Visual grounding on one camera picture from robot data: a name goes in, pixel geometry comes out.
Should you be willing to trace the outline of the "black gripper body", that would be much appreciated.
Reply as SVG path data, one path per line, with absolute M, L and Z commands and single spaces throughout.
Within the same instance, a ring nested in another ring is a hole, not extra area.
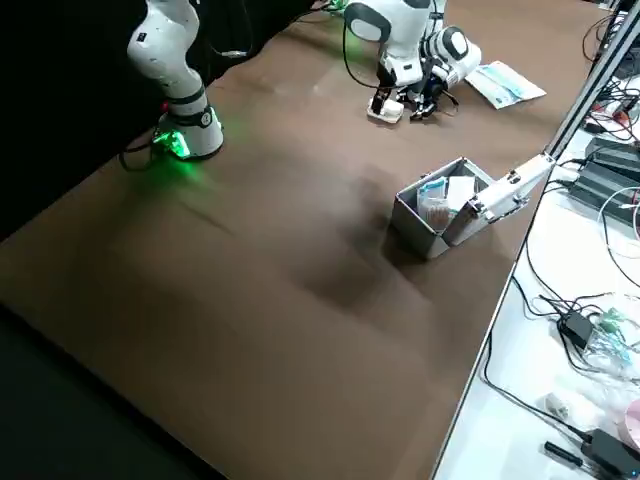
M 399 89 L 400 103 L 435 102 L 446 89 L 446 81 L 433 72 L 440 71 L 438 63 L 426 62 L 422 64 L 423 78 L 417 83 Z

